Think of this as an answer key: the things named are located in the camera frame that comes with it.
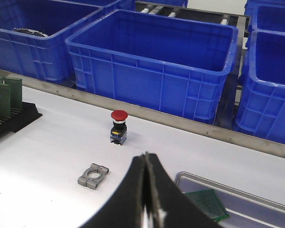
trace white table surface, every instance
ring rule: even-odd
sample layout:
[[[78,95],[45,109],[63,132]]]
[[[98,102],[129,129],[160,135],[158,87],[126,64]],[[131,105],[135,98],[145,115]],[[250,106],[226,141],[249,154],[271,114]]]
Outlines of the white table surface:
[[[111,111],[23,88],[41,118],[0,139],[0,228],[78,227],[107,201],[132,157],[156,153],[180,171],[285,204],[285,159],[129,116],[110,143]],[[97,190],[77,184],[91,163],[110,168]]]

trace blue plastic crate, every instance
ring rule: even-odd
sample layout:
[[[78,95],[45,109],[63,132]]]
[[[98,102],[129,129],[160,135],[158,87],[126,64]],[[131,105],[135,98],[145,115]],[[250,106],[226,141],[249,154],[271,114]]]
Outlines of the blue plastic crate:
[[[251,24],[252,30],[285,32],[285,7],[260,5],[254,10]]]
[[[144,0],[146,2],[159,3],[163,5],[187,7],[188,0]]]
[[[68,0],[94,6],[101,6],[103,13],[108,14],[113,10],[135,10],[135,0]]]
[[[0,0],[0,69],[60,82],[74,74],[64,40],[100,18],[102,8],[54,0]],[[41,31],[38,37],[13,31]]]
[[[260,5],[285,7],[285,0],[247,0],[245,5],[245,15],[252,16],[254,9]]]
[[[117,10],[66,43],[79,88],[210,120],[234,65],[237,35],[235,27]]]
[[[285,34],[253,31],[245,61],[234,130],[285,143]]]

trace metal clamp part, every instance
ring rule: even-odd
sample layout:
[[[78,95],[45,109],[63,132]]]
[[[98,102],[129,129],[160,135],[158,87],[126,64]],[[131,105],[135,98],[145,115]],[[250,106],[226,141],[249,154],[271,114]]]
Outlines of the metal clamp part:
[[[95,163],[91,164],[91,167],[86,169],[81,177],[78,178],[78,184],[95,190],[97,186],[104,180],[105,175],[109,172],[109,169],[105,166],[100,166]],[[91,173],[98,173],[99,176],[95,178],[89,177]]]

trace stainless steel tray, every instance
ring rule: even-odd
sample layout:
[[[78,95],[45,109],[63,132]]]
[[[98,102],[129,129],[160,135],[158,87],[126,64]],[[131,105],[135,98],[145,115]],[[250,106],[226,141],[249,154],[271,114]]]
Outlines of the stainless steel tray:
[[[219,224],[225,228],[285,228],[285,206],[237,189],[179,172],[175,183],[182,192],[215,189],[230,214]]]

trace red mushroom button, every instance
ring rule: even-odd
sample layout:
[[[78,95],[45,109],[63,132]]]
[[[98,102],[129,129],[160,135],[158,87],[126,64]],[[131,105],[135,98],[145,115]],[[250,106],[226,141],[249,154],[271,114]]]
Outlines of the red mushroom button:
[[[115,110],[111,113],[111,117],[116,121],[124,121],[128,117],[128,113],[124,110]]]

